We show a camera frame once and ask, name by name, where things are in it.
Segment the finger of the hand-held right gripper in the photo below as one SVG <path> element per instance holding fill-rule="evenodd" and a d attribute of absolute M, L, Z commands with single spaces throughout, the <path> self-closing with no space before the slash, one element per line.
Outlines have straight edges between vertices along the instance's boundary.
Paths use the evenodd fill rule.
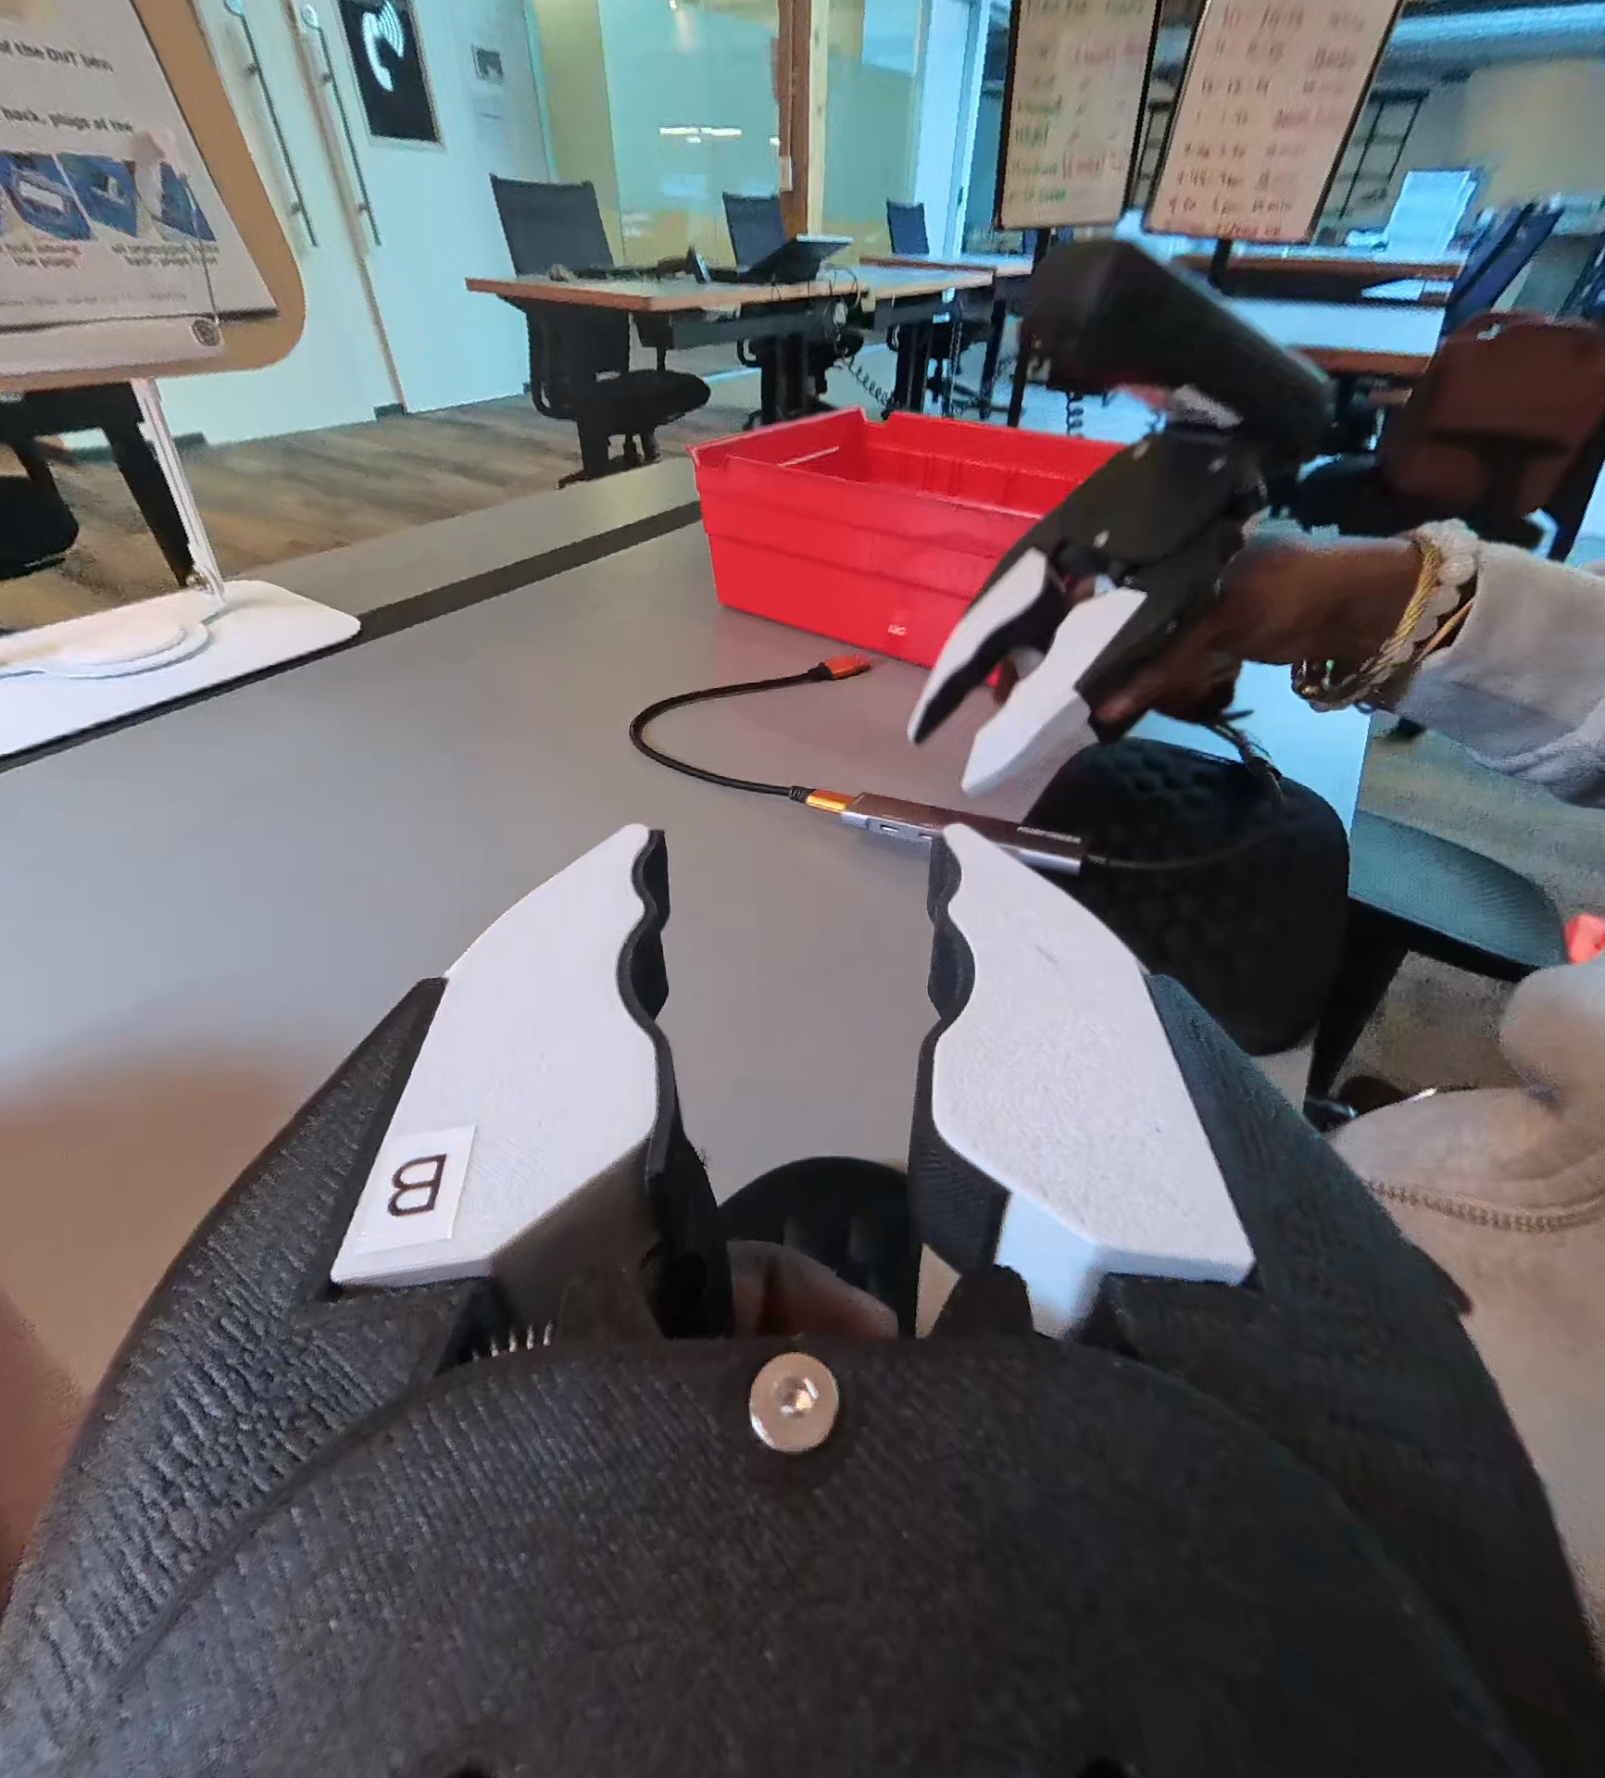
<path fill-rule="evenodd" d="M 907 715 L 905 739 L 922 745 L 1002 661 L 1044 656 L 1069 608 L 1050 556 L 1019 552 L 950 628 Z"/>
<path fill-rule="evenodd" d="M 974 734 L 961 776 L 965 795 L 996 793 L 1080 739 L 1089 717 L 1080 680 L 1145 600 L 1141 589 L 1104 587 L 1072 606 L 1041 661 Z"/>

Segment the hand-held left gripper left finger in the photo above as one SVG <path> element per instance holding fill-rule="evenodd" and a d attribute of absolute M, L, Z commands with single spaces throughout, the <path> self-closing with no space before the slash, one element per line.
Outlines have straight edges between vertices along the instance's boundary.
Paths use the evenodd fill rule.
<path fill-rule="evenodd" d="M 668 1337 L 728 1330 L 715 1193 L 679 1117 L 665 837 L 629 822 L 503 911 L 433 1009 L 329 1265 L 342 1293 L 479 1282 L 546 1337 L 614 1272 Z"/>

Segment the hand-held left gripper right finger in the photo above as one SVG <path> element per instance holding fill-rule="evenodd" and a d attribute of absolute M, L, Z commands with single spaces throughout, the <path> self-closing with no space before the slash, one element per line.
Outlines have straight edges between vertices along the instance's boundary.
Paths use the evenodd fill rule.
<path fill-rule="evenodd" d="M 1022 1282 L 1072 1337 L 1113 1278 L 1243 1285 L 1256 1256 L 1150 976 L 1065 891 L 965 828 L 933 845 L 907 1150 L 922 1243 Z"/>

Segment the red plastic bin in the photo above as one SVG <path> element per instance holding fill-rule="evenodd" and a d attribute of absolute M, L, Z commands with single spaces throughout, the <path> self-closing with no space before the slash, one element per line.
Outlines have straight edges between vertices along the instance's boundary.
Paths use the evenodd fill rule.
<path fill-rule="evenodd" d="M 687 456 L 722 609 L 926 669 L 1006 550 L 1120 450 L 844 409 Z"/>

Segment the grey usb hub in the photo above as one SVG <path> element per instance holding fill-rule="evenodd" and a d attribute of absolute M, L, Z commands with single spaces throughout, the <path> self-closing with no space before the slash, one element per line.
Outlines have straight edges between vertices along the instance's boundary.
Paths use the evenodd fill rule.
<path fill-rule="evenodd" d="M 1209 735 L 1221 754 L 1158 739 L 1080 750 L 1052 787 L 1072 793 L 1080 813 L 1095 815 L 1096 832 L 876 793 L 794 787 L 791 798 L 844 830 L 907 846 L 930 846 L 961 828 L 1054 878 L 1200 872 L 1256 850 L 1298 811 L 1278 769 L 1237 726 L 1213 722 Z"/>

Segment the person's right forearm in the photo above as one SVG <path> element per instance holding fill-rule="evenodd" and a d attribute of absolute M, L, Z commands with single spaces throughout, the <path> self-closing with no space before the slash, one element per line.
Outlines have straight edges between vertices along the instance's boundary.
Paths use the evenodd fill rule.
<path fill-rule="evenodd" d="M 1482 767 L 1605 811 L 1605 561 L 1491 543 L 1448 552 L 1474 563 L 1474 593 L 1385 708 Z"/>

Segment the person's right hand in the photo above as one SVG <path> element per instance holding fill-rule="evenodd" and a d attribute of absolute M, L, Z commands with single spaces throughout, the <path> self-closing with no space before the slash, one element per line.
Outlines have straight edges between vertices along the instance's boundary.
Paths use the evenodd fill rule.
<path fill-rule="evenodd" d="M 1102 737 L 1145 715 L 1208 724 L 1234 704 L 1248 663 L 1293 669 L 1378 654 L 1419 583 L 1423 556 L 1402 539 L 1245 545 L 1215 598 L 1117 689 L 1091 702 Z"/>

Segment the person's left hand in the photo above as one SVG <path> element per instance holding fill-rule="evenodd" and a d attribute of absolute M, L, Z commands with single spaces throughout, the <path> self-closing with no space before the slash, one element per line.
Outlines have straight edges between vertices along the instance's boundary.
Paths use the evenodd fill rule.
<path fill-rule="evenodd" d="M 742 1339 L 892 1341 L 894 1311 L 818 1259 L 766 1241 L 729 1241 L 731 1332 Z"/>

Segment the black mesh pad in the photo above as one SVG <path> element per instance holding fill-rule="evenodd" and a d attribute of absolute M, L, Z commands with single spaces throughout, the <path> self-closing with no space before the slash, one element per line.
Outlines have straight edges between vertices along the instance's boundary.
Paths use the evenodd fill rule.
<path fill-rule="evenodd" d="M 1026 811 L 1080 839 L 1069 893 L 1248 1056 L 1317 1026 L 1347 934 L 1347 828 L 1272 767 L 1154 739 L 1089 745 Z"/>

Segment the brown office chair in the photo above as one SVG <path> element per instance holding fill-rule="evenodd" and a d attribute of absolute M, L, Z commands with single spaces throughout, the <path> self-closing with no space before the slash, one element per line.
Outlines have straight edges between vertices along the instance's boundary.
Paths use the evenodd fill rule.
<path fill-rule="evenodd" d="M 1289 500 L 1304 530 L 1389 539 L 1463 522 L 1532 548 L 1532 515 L 1605 422 L 1605 332 L 1486 311 L 1437 345 L 1367 456 L 1306 471 Z"/>

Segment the handwritten whiteboard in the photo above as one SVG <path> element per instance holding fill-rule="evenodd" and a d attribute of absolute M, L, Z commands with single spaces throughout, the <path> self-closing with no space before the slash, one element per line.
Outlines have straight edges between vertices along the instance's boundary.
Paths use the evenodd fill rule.
<path fill-rule="evenodd" d="M 1152 87 L 1158 2 L 1015 2 L 998 124 L 1002 232 L 1120 220 Z"/>
<path fill-rule="evenodd" d="M 1311 241 L 1398 2 L 1209 2 L 1191 32 L 1146 235 Z"/>

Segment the wooden top desk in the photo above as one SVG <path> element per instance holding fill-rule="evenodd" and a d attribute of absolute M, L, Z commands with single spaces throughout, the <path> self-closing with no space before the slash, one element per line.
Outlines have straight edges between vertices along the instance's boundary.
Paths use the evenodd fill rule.
<path fill-rule="evenodd" d="M 709 345 L 766 345 L 763 361 L 752 365 L 759 376 L 759 422 L 766 426 L 824 408 L 809 352 L 813 345 L 837 345 L 846 333 L 894 341 L 896 367 L 891 383 L 876 389 L 878 408 L 918 411 L 933 324 L 954 320 L 965 296 L 989 309 L 994 283 L 996 270 L 983 263 L 880 258 L 826 265 L 813 278 L 787 282 L 679 272 L 663 278 L 472 276 L 463 285 L 516 309 L 533 345 L 550 346 L 566 337 L 577 317 L 626 320 L 629 335 L 657 358 Z"/>

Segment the black phone sign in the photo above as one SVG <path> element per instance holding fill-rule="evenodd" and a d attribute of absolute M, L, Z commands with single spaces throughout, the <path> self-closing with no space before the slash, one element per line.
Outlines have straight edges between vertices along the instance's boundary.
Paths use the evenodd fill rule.
<path fill-rule="evenodd" d="M 440 132 L 411 2 L 338 2 L 368 137 L 437 146 Z"/>

